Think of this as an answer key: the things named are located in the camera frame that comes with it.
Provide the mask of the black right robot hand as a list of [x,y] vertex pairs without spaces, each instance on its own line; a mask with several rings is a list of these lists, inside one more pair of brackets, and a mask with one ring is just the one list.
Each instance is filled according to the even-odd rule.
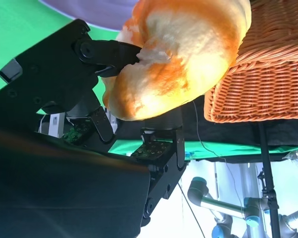
[[131,156],[93,87],[140,48],[72,21],[0,70],[0,238],[135,238],[186,169],[180,108],[148,120]]

